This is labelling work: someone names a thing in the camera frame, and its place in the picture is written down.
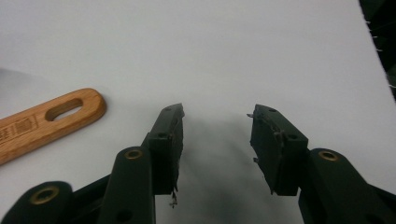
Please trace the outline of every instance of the black plastic part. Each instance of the black plastic part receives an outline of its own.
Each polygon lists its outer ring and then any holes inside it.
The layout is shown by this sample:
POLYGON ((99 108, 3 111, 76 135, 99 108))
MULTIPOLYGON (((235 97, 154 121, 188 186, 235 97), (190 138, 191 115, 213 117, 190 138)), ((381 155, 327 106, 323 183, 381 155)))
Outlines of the black plastic part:
POLYGON ((46 182, 26 191, 8 211, 3 224, 65 223, 67 206, 72 199, 70 185, 46 182))
POLYGON ((94 224, 102 207, 110 175, 96 180, 73 193, 72 213, 68 219, 73 224, 94 224))
POLYGON ((311 150, 306 173, 299 201, 304 223, 396 223, 396 216, 375 189, 341 154, 324 148, 311 150))
POLYGON ((375 186, 372 186, 375 190, 376 195, 384 202, 384 204, 392 210, 393 214, 396 214, 396 195, 391 194, 385 190, 379 189, 375 186))
POLYGON ((177 190, 178 164, 183 150, 183 106, 164 108, 142 147, 148 146, 152 158, 154 194, 177 190))
POLYGON ((129 147, 117 155, 97 223, 155 223, 147 148, 129 147))
POLYGON ((308 139, 275 109, 256 105, 250 144, 271 192, 297 195, 308 139))

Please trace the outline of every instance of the white surface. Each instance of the white surface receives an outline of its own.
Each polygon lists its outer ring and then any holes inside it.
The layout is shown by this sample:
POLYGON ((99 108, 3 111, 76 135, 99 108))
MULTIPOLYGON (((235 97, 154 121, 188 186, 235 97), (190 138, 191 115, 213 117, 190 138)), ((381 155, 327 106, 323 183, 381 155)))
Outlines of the white surface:
POLYGON ((157 223, 303 223, 252 162, 255 104, 396 193, 396 109, 358 1, 2 1, 0 27, 0 118, 85 87, 108 105, 0 167, 0 217, 42 182, 107 175, 180 102, 179 205, 157 197, 157 223))

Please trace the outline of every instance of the brass screw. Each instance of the brass screw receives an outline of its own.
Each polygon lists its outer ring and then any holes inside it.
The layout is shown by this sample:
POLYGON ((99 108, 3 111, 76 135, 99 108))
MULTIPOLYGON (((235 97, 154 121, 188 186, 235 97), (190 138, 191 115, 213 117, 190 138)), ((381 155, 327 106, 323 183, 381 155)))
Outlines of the brass screw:
POLYGON ((127 151, 124 156, 128 160, 136 160, 143 156, 143 152, 139 149, 132 149, 127 151))
POLYGON ((338 156, 330 151, 320 151, 319 156, 327 161, 338 161, 338 156))
POLYGON ((30 197, 30 203, 35 205, 40 205, 43 203, 47 203, 54 199, 59 194, 59 188, 56 186, 48 186, 45 187, 30 197))

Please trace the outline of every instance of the wooden stick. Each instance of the wooden stick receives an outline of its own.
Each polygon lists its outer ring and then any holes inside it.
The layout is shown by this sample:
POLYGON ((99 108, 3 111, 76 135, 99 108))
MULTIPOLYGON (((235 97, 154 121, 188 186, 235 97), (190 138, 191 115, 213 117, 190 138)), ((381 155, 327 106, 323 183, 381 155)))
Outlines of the wooden stick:
POLYGON ((93 89, 73 91, 0 120, 0 164, 72 133, 101 118, 106 103, 93 89), (81 106, 74 114, 56 119, 81 106))

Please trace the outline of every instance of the dark object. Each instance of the dark object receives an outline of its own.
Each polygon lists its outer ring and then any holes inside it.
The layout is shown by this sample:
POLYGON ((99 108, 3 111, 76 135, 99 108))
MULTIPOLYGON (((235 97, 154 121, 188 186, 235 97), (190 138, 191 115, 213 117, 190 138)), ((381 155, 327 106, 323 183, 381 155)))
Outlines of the dark object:
POLYGON ((155 223, 154 195, 177 189, 183 149, 181 104, 161 111, 141 147, 128 147, 110 175, 75 192, 64 182, 46 182, 24 193, 3 224, 155 223))
POLYGON ((343 155, 308 150, 305 136, 273 108, 256 105, 250 117, 250 144, 271 191, 295 195, 300 188, 305 223, 396 223, 396 197, 367 184, 343 155))
POLYGON ((396 3, 392 0, 360 0, 361 11, 382 67, 387 73, 393 97, 396 99, 396 3))

